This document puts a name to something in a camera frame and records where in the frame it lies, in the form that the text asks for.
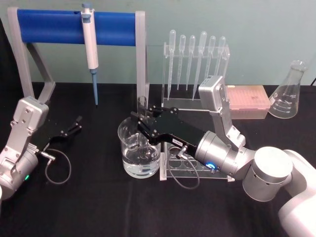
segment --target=plastic dropper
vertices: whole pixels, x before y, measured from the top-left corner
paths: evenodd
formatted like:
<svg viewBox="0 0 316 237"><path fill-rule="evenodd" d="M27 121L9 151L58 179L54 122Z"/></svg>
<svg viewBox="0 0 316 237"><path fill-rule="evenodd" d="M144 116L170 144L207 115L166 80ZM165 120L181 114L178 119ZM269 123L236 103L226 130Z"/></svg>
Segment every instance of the plastic dropper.
<svg viewBox="0 0 316 237"><path fill-rule="evenodd" d="M194 80L192 100L194 100L194 96L196 94L197 87L198 87L198 77L199 77L199 71L201 69L201 61L202 61L202 56L205 49L206 38L207 38L207 33L205 31L201 32L201 35L199 36L199 43L198 43L197 71L196 71L196 78Z"/></svg>
<svg viewBox="0 0 316 237"><path fill-rule="evenodd" d="M181 77L181 69L182 69L182 59L183 59L183 53L184 53L184 48L186 45L186 36L181 35L180 36L180 43L179 43L179 65L178 65L178 86L177 90L179 90L179 83L180 83L180 77Z"/></svg>
<svg viewBox="0 0 316 237"><path fill-rule="evenodd" d="M170 62L169 62L169 76L168 76L168 100L171 91L171 83L172 83L172 67L173 67L173 55L174 49L176 47L176 31L171 30L169 34L169 52L170 52Z"/></svg>
<svg viewBox="0 0 316 237"><path fill-rule="evenodd" d="M209 71L209 67L211 65L211 60L213 58L213 51L214 51L214 47L215 47L215 42L216 42L216 37L215 36L211 36L209 38L209 43L208 43L208 59L206 62L206 69L205 69L205 76L204 79L207 78L208 76L208 71Z"/></svg>
<svg viewBox="0 0 316 237"><path fill-rule="evenodd" d="M226 43L226 38L224 36L222 36L218 42L218 49L217 49L218 58L216 61L216 67L215 67L215 72L214 72L214 75L216 75L216 76L218 75L219 64L221 62L222 54L224 52L225 43Z"/></svg>
<svg viewBox="0 0 316 237"><path fill-rule="evenodd" d="M187 90L188 90L189 77L190 77L190 71L191 71L191 64L192 64L192 58L193 58L193 52L194 52L195 45L196 45L196 37L195 36L190 36L190 41L189 41L189 60L188 60L188 68L187 68Z"/></svg>

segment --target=blue bar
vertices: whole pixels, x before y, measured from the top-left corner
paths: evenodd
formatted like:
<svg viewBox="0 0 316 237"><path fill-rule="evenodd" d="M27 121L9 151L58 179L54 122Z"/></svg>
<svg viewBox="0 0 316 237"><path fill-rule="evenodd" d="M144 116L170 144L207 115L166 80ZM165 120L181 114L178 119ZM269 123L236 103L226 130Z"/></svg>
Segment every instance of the blue bar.
<svg viewBox="0 0 316 237"><path fill-rule="evenodd" d="M79 11L18 9L25 43L84 44ZM135 46L135 14L95 12L97 44Z"/></svg>

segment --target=pipette stand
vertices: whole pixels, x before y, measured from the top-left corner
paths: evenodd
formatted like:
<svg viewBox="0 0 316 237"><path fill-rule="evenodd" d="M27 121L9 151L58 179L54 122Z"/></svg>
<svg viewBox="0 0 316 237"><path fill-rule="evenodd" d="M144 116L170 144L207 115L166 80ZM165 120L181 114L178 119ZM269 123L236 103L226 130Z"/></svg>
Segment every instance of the pipette stand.
<svg viewBox="0 0 316 237"><path fill-rule="evenodd" d="M198 46L194 48L194 52L193 52L188 90L186 90L186 74L187 74L187 65L188 65L188 58L189 58L188 46L186 45L186 48L183 54L180 85L179 85L179 90L178 90L177 89L177 71L178 71L177 69L178 69L179 53L180 53L179 46L176 46L174 50L174 59L173 59L171 92L170 92L170 97L168 99L167 90L168 90L168 73L169 73L168 69L169 69L170 51L169 51L169 45L164 43L161 106L166 107L166 108L176 107L179 110L185 110L185 111L207 111L208 112L208 110L204 110L202 108L202 104L199 99L198 93L196 93L194 100L192 100L193 83L195 80L197 62L198 62ZM199 79L198 79L200 83L202 83L205 79L204 78L205 69L206 69L207 59L209 57L210 57L210 54L208 52L208 46L206 46L203 52L200 74L199 74ZM218 47L214 47L213 56L212 56L211 64L209 67L209 73L208 73L209 75L215 74L215 66L216 66L218 57L219 57ZM218 70L219 76L225 77L229 58L230 58L230 51L229 51L228 44L226 44L224 46L224 51L220 59L219 70ZM194 178L196 176L194 170L190 167L187 161L177 159L176 156L173 155L172 152L170 152L170 150L173 150L173 149L176 149L176 147L169 143L164 143L164 153L161 153L161 157L160 157L160 180L166 180L167 178L172 177L169 170L166 168L168 157L170 160L169 162L170 162L171 172L175 177ZM197 162L193 158L189 158L189 159L193 162L200 178L225 179L225 180L228 180L229 182L234 181L234 179L232 179L229 176L226 176L225 174L221 172L215 172L213 174L209 171L208 168L201 165L199 162Z"/></svg>
<svg viewBox="0 0 316 237"><path fill-rule="evenodd" d="M80 11L30 10L9 7L7 10L12 48L19 70L24 96L34 96L27 51L44 79L39 101L50 99L55 82L40 55L37 43L84 44ZM145 12L95 12L98 45L136 47L137 100L148 98Z"/></svg>
<svg viewBox="0 0 316 237"><path fill-rule="evenodd" d="M169 69L169 45L164 43L163 47L163 76L162 76L162 97L161 97L161 106L166 108L176 107L179 110L187 110L187 111L206 111L202 108L201 101L199 99L198 93L196 93L194 100L192 100L193 95L193 83L196 74L196 67L198 61L198 46L194 48L193 59L191 65L191 73L189 78L189 88L186 90L186 73L187 73L187 65L188 65L188 57L189 57L189 49L186 45L183 54L183 62L182 62L182 71L180 77L180 85L179 90L177 89L177 69L178 69L178 59L179 59L179 46L175 47L174 50L174 59L173 59L173 70L172 70L172 86L170 97L168 97L167 88L168 88L168 69ZM203 58L201 62L200 74L198 81L202 83L204 81L206 62L209 58L208 46L205 47L203 52ZM217 62L218 55L218 47L214 48L213 57L211 59L211 65L209 68L209 76L214 75L215 65ZM222 54L218 75L224 76L226 74L228 62L230 58L230 51L228 44L224 47L224 52Z"/></svg>

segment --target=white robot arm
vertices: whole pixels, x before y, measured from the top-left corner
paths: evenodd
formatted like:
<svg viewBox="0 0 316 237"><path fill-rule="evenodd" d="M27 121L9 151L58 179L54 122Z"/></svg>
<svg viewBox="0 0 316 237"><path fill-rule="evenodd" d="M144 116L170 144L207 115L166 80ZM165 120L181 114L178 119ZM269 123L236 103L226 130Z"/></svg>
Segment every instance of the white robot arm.
<svg viewBox="0 0 316 237"><path fill-rule="evenodd" d="M156 145L168 142L181 148L212 172L220 170L242 180L245 192L257 201L272 200L281 187L293 196L279 211L279 219L291 237L316 236L316 170L298 153L275 147L253 151L244 147L245 137L233 126L222 76L212 76L199 87L202 105L213 117L215 132L201 131L178 119L177 108L149 108L154 117L137 119L138 129Z"/></svg>

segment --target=blue led light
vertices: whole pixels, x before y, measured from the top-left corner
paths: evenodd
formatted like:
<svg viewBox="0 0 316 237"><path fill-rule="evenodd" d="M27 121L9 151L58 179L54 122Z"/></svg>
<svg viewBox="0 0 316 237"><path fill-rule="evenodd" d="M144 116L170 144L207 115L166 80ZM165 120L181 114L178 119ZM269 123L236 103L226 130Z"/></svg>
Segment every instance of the blue led light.
<svg viewBox="0 0 316 237"><path fill-rule="evenodd" d="M205 166L209 169L216 169L216 166L212 162L207 162Z"/></svg>

